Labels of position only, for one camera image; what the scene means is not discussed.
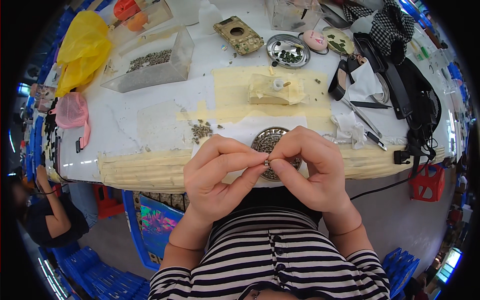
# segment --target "acrylic box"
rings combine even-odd
[[[272,30],[313,30],[323,16],[318,0],[265,0]]]
[[[165,0],[143,6],[134,5],[118,16],[123,21],[111,31],[107,38],[116,46],[137,37],[141,33],[173,18]]]
[[[168,62],[127,72],[133,60],[167,49],[172,49]],[[112,52],[103,71],[101,86],[125,93],[148,86],[185,81],[192,53],[193,41],[184,25],[157,29]]]

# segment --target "checkered cloth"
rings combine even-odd
[[[369,8],[346,4],[343,5],[343,11],[350,23],[373,13]],[[395,0],[384,0],[382,12],[378,12],[373,18],[370,35],[377,42],[382,54],[386,56],[392,53],[392,43],[400,41],[404,52],[400,62],[403,62],[407,53],[407,43],[412,40],[414,24],[413,17],[403,13]]]

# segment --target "yellow plastic bag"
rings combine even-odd
[[[68,27],[57,56],[61,76],[56,97],[93,79],[112,47],[107,40],[108,26],[93,11],[79,12]]]

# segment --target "white paper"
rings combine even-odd
[[[350,101],[365,101],[370,95],[383,93],[382,85],[368,61],[351,74],[355,83],[348,88]]]
[[[221,136],[229,137],[236,139],[237,141],[244,143],[248,147],[252,145],[253,140],[255,137],[262,132],[263,130],[269,127],[283,127],[288,130],[292,130],[297,126],[307,127],[307,118],[306,117],[245,117],[243,120],[237,123],[223,123],[223,129],[217,128],[217,124],[213,124],[210,122],[210,128],[212,128],[213,133],[220,134]],[[203,138],[200,144],[193,145],[192,157],[198,152],[202,143],[204,143],[207,139]],[[307,164],[302,162],[300,166],[299,172],[308,177],[308,170]],[[243,173],[243,170],[228,173],[227,176],[222,180],[224,183],[232,183],[237,177],[239,177]],[[257,183],[255,184],[255,188],[263,188],[263,187],[277,187],[283,186],[281,181],[269,181],[263,178],[259,178]]]
[[[360,149],[363,147],[367,138],[365,137],[365,128],[363,124],[357,122],[355,113],[337,114],[331,117],[332,122],[337,126],[336,139],[338,141],[352,139],[352,148]]]

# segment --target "striped shirt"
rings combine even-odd
[[[249,300],[252,290],[263,289],[299,299],[390,299],[375,252],[345,258],[306,215],[262,208],[213,228],[208,251],[193,270],[168,267],[153,275],[149,300]]]

